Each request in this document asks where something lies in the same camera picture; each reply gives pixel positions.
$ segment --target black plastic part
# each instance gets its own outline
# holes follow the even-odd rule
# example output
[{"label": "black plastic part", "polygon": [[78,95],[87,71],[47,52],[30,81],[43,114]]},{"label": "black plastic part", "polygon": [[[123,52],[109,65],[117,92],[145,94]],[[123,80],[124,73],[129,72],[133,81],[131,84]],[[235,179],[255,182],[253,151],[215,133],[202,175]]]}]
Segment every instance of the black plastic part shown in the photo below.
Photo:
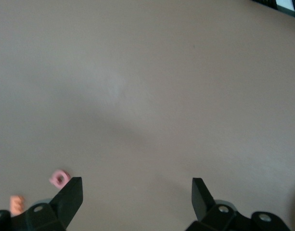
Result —
[{"label": "black plastic part", "polygon": [[195,221],[192,223],[186,231],[217,231],[201,222]]},{"label": "black plastic part", "polygon": [[30,207],[26,211],[26,224],[30,231],[65,231],[56,217],[51,206],[41,203]]},{"label": "black plastic part", "polygon": [[219,203],[215,202],[201,178],[193,178],[192,205],[198,220],[186,231],[290,231],[272,213],[255,212],[250,219],[241,215],[233,204],[230,207],[227,203]]},{"label": "black plastic part", "polygon": [[[267,215],[270,221],[264,221],[260,215]],[[260,231],[290,231],[286,224],[278,216],[268,212],[255,212],[251,216],[252,229]]]},{"label": "black plastic part", "polygon": [[278,9],[278,5],[277,5],[276,0],[253,0],[253,1],[261,3],[261,4],[265,5],[265,6],[269,6],[271,8],[274,8],[275,10]]},{"label": "black plastic part", "polygon": [[82,202],[82,178],[73,177],[48,204],[34,205],[13,218],[0,210],[0,231],[65,231]]},{"label": "black plastic part", "polygon": [[[221,212],[221,208],[226,208],[225,212]],[[215,205],[209,210],[201,223],[212,227],[218,231],[225,231],[230,226],[230,223],[235,218],[234,210],[227,205]]]},{"label": "black plastic part", "polygon": [[49,202],[56,217],[67,228],[83,202],[82,178],[73,177]]},{"label": "black plastic part", "polygon": [[8,231],[11,228],[11,214],[7,210],[0,210],[0,231]]},{"label": "black plastic part", "polygon": [[193,178],[192,180],[192,205],[198,221],[201,221],[206,213],[216,205],[201,178]]}]

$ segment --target orange object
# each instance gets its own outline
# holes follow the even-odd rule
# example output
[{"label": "orange object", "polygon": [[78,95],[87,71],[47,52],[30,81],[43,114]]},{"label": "orange object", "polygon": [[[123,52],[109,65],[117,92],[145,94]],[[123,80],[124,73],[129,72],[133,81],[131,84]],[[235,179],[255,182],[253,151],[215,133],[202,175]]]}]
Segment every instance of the orange object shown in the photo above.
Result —
[{"label": "orange object", "polygon": [[17,216],[22,214],[24,211],[24,197],[15,195],[11,196],[11,202],[10,202],[10,212]]}]

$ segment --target beige surface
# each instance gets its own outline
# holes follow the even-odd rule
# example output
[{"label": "beige surface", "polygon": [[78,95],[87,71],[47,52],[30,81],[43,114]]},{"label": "beige surface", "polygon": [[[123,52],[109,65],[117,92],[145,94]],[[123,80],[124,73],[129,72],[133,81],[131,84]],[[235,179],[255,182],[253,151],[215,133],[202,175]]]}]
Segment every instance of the beige surface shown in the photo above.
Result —
[{"label": "beige surface", "polygon": [[295,19],[249,0],[0,1],[0,208],[82,176],[69,231],[183,231],[192,177],[295,230]]}]

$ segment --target table surface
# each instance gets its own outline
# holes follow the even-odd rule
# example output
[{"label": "table surface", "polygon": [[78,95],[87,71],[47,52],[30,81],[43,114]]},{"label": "table surface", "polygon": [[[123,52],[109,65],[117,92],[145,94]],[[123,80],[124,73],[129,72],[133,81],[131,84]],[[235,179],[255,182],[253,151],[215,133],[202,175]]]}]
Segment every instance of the table surface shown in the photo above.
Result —
[{"label": "table surface", "polygon": [[83,178],[69,231],[183,231],[192,177],[295,230],[295,18],[250,0],[0,1],[0,209]]}]

